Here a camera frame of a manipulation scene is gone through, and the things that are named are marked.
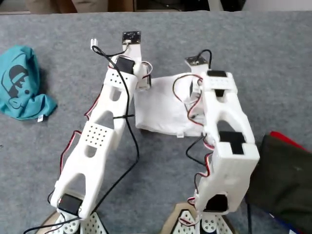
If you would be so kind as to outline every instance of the cartoon face print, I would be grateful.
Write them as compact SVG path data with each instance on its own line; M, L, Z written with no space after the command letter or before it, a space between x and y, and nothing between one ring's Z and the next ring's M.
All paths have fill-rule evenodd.
M4 87L10 97L8 103L14 109L22 108L22 101L24 98L21 97L30 95L29 84L25 82L26 78L28 78L28 71L19 64L13 65L2 75L1 85Z

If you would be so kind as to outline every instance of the red fabric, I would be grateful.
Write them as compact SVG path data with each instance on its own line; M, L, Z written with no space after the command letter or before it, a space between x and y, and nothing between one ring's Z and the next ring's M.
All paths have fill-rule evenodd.
M294 146L296 146L296 147L298 147L298 148L300 148L300 149L306 150L306 149L303 148L301 145L297 144L296 142L294 142L293 140L291 140L290 138L288 138L287 136L285 136L285 135L283 135L283 134L281 134L281 133L279 133L279 132L274 132L274 131L272 131L272 132L270 132L270 136L273 136L273 137L275 137L275 138L277 138L277 139L282 140L283 142L286 142L286 143L289 143L289 144L291 144L291 145L294 145Z

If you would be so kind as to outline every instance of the teal cloth bag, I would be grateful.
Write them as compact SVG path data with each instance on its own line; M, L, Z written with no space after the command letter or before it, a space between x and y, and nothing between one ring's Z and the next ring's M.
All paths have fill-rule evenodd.
M34 50L14 46L0 56L0 111L18 120L49 116L57 104L38 95L39 65Z

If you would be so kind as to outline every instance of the gray felt mat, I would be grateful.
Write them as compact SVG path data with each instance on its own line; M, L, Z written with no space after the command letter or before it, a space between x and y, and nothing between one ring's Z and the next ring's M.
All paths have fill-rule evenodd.
M59 155L97 96L106 61L90 51L96 37L108 53L121 50L121 32L142 31L142 54L154 77L188 71L184 57L213 51L213 69L232 72L240 103L257 140L281 131L312 150L312 12L104 13L1 16L0 52L14 44L34 48L44 90L58 102L47 122L20 122L0 115L0 233L20 234L54 210L46 202L58 178ZM135 129L141 160L100 207L112 234L157 233L174 204L194 192L202 168L184 152L193 138L177 139ZM203 158L201 145L193 155ZM127 130L111 152L100 194L135 159ZM246 207L228 215L247 232ZM255 234L287 233L253 209Z

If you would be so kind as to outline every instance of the tag label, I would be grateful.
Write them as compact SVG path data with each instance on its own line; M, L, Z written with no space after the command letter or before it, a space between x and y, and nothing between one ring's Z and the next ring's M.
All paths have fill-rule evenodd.
M42 122L43 121L43 115L39 116L38 117L38 123Z
M177 133L177 134L176 134L176 137L177 137L177 138L184 138L184 132L182 132L182 133Z

